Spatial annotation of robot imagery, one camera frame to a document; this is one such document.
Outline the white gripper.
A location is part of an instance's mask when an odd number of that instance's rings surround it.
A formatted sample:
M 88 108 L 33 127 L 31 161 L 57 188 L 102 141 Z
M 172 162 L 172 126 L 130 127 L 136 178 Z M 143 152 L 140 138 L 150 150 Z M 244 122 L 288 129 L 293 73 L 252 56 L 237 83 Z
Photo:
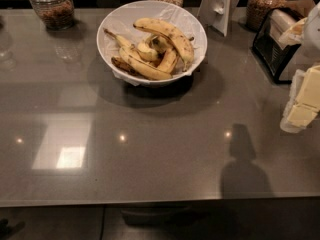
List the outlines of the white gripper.
M 298 69 L 291 82 L 289 100 L 280 121 L 280 128 L 287 133 L 299 133 L 308 126 L 320 110 L 320 66 L 309 68 L 306 73 Z

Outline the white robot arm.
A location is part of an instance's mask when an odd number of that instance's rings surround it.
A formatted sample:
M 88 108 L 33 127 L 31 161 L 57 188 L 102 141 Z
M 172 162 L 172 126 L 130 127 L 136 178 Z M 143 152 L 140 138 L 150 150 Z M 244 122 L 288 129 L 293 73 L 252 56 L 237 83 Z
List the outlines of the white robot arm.
M 306 71 L 297 70 L 292 78 L 289 100 L 280 128 L 288 133 L 304 130 L 320 112 L 320 3 L 307 17 L 287 29 L 279 38 L 284 45 L 301 44 L 314 64 Z

